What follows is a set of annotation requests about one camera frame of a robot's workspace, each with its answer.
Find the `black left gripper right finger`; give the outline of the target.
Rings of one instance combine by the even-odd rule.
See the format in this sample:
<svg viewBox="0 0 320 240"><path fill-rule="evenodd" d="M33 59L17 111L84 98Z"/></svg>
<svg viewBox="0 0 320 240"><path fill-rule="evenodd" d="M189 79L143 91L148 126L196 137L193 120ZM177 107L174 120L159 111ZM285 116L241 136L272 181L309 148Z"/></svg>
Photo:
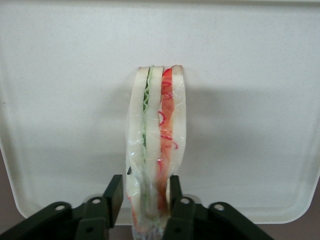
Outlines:
<svg viewBox="0 0 320 240"><path fill-rule="evenodd" d="M177 175L169 178L170 218L163 240L271 240L272 237L226 202L208 208L182 194Z"/></svg>

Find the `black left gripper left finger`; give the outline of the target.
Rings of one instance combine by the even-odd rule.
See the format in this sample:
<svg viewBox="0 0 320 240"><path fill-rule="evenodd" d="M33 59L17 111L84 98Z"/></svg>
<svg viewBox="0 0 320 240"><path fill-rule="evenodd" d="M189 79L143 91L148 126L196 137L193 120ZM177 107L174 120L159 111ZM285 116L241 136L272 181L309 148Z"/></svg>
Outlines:
<svg viewBox="0 0 320 240"><path fill-rule="evenodd" d="M2 240L107 240L124 200L123 176L112 177L101 196L73 208L54 202L1 234Z"/></svg>

